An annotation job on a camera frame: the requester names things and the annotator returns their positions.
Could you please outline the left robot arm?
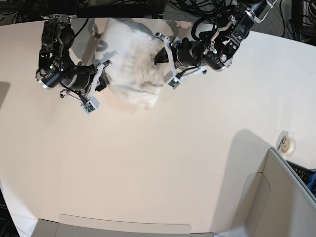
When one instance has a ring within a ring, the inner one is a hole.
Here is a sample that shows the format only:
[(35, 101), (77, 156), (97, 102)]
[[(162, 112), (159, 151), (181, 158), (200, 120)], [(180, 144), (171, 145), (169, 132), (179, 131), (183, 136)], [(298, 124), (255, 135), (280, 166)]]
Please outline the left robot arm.
[(164, 47), (155, 56), (154, 64), (169, 64), (175, 81), (189, 70), (206, 73), (203, 66), (221, 71), (231, 63), (252, 26), (261, 23), (274, 4), (273, 0), (238, 0), (198, 19), (191, 29), (192, 39), (170, 39), (157, 33)]

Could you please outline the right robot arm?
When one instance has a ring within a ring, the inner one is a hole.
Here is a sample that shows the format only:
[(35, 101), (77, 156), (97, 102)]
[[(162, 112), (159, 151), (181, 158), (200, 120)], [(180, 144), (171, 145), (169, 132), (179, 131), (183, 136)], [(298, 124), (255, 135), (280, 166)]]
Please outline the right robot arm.
[(78, 99), (86, 105), (94, 96), (107, 87), (106, 76), (98, 76), (111, 64), (104, 63), (89, 66), (83, 62), (75, 64), (69, 49), (78, 33), (71, 26), (73, 16), (53, 14), (44, 23), (39, 51), (39, 65), (36, 80), (45, 89), (61, 88), (60, 97)]

